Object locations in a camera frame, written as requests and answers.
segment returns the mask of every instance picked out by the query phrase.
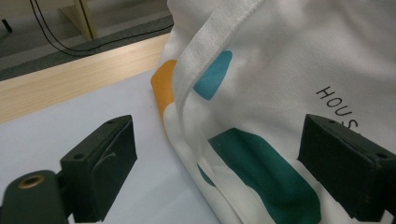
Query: wire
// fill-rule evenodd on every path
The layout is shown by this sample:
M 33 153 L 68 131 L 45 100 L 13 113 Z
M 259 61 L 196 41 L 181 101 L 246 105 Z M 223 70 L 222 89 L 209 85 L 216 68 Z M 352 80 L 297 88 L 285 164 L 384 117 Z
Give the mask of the wire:
M 34 7 L 34 4 L 33 4 L 33 0 L 30 0 L 30 4 L 31 4 L 31 6 L 32 6 L 33 12 L 35 13 L 35 19 L 37 20 L 37 22 L 38 22 L 38 24 L 39 24 L 39 26 L 40 26 L 41 32 L 43 33 L 44 37 L 46 37 L 47 41 L 48 41 L 54 48 L 56 48 L 57 50 L 59 50 L 60 52 L 62 52 L 62 53 L 64 53 L 64 54 L 67 54 L 67 55 L 69 55 L 69 56 L 74 56 L 74 57 L 86 57 L 86 56 L 91 56 L 91 55 L 93 55 L 93 54 L 80 54 L 80 55 L 78 55 L 78 54 L 71 54 L 71 53 L 68 53 L 68 52 L 66 52 L 66 51 L 63 51 L 62 49 L 59 49 L 58 47 L 56 47 L 55 45 L 53 45 L 53 43 L 51 43 L 50 40 L 49 40 L 49 38 L 47 37 L 47 34 L 46 34 L 46 32 L 45 32 L 45 30 L 44 30 L 44 28 L 43 28 L 43 26 L 42 26 L 42 24 L 41 24 L 41 22 L 40 22 L 40 20 L 39 20 L 39 18 L 38 18 L 38 16 L 37 16 L 37 14 L 36 14 L 35 7 Z M 59 40 L 55 37 L 55 35 L 53 34 L 53 32 L 50 30 L 49 26 L 47 25 L 46 20 L 44 19 L 43 13 L 42 13 L 42 11 L 41 11 L 40 6 L 39 6 L 38 3 L 37 3 L 37 0 L 35 0 L 35 4 L 36 4 L 36 7 L 37 7 L 37 9 L 38 9 L 38 12 L 40 13 L 41 19 L 43 20 L 43 22 L 44 22 L 44 24 L 45 24 L 47 30 L 49 31 L 50 35 L 55 39 L 55 41 L 56 41 L 58 44 L 60 44 L 62 47 L 64 47 L 65 49 L 68 49 L 68 50 L 71 50 L 71 51 L 75 51 L 75 52 L 92 51 L 92 50 L 94 50 L 94 49 L 99 49 L 99 48 L 101 48 L 102 46 L 105 46 L 105 45 L 108 45 L 108 44 L 111 44 L 111 43 L 115 43 L 115 42 L 118 42 L 118 41 L 121 41 L 121 40 L 133 38 L 133 37 L 138 37 L 138 36 L 141 36 L 141 35 L 150 35 L 150 34 L 154 34 L 154 33 L 160 32 L 160 31 L 164 31 L 164 30 L 169 29 L 169 28 L 171 28 L 171 27 L 174 26 L 174 24 L 171 24 L 171 25 L 166 26 L 166 27 L 164 27 L 164 28 L 162 28 L 162 29 L 159 29 L 159 30 L 150 31 L 150 32 L 145 32 L 145 33 L 138 34 L 138 35 L 130 35 L 130 36 L 126 36 L 126 37 L 123 37 L 123 38 L 120 38 L 120 39 L 111 40 L 111 41 L 108 41 L 108 42 L 106 42 L 106 43 L 104 43 L 104 44 L 98 45 L 98 46 L 96 46 L 96 47 L 94 47 L 94 48 L 91 48 L 91 49 L 70 49 L 70 48 L 68 48 L 67 46 L 65 46 L 64 44 L 62 44 L 61 41 L 59 41 Z
M 70 55 L 70 56 L 74 56 L 74 57 L 85 57 L 85 56 L 91 56 L 91 55 L 92 55 L 92 54 L 90 54 L 90 55 L 75 55 L 75 54 L 70 54 L 70 53 L 68 53 L 68 52 L 66 52 L 66 51 L 63 51 L 63 50 L 59 49 L 59 48 L 56 47 L 55 45 L 53 45 L 52 42 L 50 42 L 49 38 L 47 37 L 47 35 L 46 35 L 45 31 L 44 31 L 44 28 L 43 28 L 43 26 L 41 25 L 41 22 L 40 22 L 40 20 L 39 20 L 38 17 L 37 17 L 37 14 L 36 14 L 36 12 L 35 12 L 35 7 L 34 7 L 34 5 L 33 5 L 32 0 L 30 0 L 30 5 L 32 6 L 32 10 L 33 10 L 33 12 L 35 13 L 35 19 L 37 20 L 38 25 L 40 26 L 40 29 L 41 29 L 41 31 L 43 32 L 44 37 L 46 37 L 47 41 L 48 41 L 54 48 L 56 48 L 57 50 L 59 50 L 60 52 L 62 52 L 62 53 L 64 53 L 64 54 L 67 54 L 67 55 Z

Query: white table surface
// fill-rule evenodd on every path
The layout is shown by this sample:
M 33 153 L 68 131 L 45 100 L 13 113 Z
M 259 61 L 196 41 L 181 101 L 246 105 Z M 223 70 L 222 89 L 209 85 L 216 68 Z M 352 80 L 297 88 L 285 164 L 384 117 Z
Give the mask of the white table surface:
M 21 175 L 59 172 L 61 157 L 82 139 L 105 121 L 131 114 L 138 159 L 104 223 L 219 223 L 166 138 L 149 84 L 152 74 L 1 124 L 0 199 Z

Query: fabric bag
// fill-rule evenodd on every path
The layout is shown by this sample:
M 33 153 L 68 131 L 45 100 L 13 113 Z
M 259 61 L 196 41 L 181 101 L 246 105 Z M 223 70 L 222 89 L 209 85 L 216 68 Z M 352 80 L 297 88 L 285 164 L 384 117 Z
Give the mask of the fabric bag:
M 359 223 L 297 161 L 304 117 L 396 153 L 396 2 L 168 0 L 151 84 L 222 223 Z M 390 223 L 385 213 L 382 223 Z

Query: wooden board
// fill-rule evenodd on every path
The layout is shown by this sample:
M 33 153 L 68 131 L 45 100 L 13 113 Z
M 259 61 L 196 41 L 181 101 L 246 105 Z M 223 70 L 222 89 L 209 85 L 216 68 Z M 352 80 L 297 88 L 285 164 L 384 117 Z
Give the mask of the wooden board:
M 155 68 L 168 36 L 0 82 L 0 123 Z

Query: bag handle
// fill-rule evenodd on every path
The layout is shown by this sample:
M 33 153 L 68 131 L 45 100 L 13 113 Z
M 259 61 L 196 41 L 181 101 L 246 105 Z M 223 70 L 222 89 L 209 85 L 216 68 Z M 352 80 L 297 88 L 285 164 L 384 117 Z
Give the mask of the bag handle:
M 173 74 L 173 92 L 183 129 L 183 108 L 192 86 L 264 0 L 223 0 L 181 53 Z

